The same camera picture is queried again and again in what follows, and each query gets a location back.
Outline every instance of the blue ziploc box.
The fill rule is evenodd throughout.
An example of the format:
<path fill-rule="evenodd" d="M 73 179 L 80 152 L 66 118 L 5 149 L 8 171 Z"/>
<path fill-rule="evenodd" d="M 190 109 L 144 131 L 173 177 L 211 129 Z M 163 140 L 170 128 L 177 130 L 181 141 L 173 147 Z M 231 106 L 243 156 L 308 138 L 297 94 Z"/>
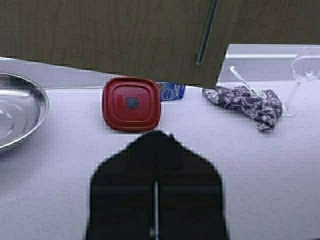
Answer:
<path fill-rule="evenodd" d="M 156 84 L 160 90 L 161 102 L 178 100 L 184 97 L 186 87 L 184 84 L 174 84 L 165 81 L 158 81 Z"/>

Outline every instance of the table surface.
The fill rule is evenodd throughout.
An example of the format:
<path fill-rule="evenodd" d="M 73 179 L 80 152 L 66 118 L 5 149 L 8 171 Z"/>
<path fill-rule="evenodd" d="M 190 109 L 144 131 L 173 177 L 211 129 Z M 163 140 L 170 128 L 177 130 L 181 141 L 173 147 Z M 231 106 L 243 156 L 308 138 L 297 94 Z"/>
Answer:
<path fill-rule="evenodd" d="M 23 70 L 17 66 L 17 72 Z M 33 76 L 45 81 L 48 72 Z M 75 76 L 85 80 L 77 72 L 65 78 Z M 252 85 L 272 88 L 285 99 L 294 82 Z M 220 172 L 232 240 L 320 237 L 319 88 L 320 81 L 302 83 L 292 101 L 297 115 L 280 119 L 272 133 L 257 131 L 240 112 L 212 105 L 200 88 L 187 87 L 184 99 L 161 104 L 157 129 L 172 133 Z M 102 161 L 141 135 L 119 133 L 105 124 L 101 89 L 47 93 L 50 108 L 43 125 L 23 144 L 0 155 L 4 240 L 82 239 L 92 174 Z"/>

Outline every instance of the stainless steel bowl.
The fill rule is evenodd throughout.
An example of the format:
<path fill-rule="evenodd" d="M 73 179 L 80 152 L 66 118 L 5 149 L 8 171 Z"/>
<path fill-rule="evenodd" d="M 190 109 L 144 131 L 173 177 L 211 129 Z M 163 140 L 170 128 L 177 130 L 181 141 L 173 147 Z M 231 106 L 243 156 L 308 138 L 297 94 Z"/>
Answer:
<path fill-rule="evenodd" d="M 48 110 L 49 99 L 42 87 L 25 77 L 0 72 L 0 153 L 33 133 Z"/>

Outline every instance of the cloth napkin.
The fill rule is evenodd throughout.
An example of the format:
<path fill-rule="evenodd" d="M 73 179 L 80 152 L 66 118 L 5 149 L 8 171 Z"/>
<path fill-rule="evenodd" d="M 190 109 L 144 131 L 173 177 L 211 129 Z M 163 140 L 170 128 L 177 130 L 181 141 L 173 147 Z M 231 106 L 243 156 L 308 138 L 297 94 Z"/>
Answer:
<path fill-rule="evenodd" d="M 255 94 L 246 86 L 231 89 L 216 86 L 215 89 L 203 88 L 202 93 L 215 105 L 243 112 L 262 132 L 272 132 L 283 113 L 282 103 L 271 89 Z"/>

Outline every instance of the wooden cabinet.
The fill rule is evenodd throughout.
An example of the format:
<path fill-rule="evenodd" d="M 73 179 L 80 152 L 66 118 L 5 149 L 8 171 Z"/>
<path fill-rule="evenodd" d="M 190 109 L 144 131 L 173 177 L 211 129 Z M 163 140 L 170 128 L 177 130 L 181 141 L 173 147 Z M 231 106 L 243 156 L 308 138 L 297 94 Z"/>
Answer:
<path fill-rule="evenodd" d="M 318 13 L 314 0 L 0 0 L 0 56 L 212 88 L 230 43 L 317 44 Z"/>

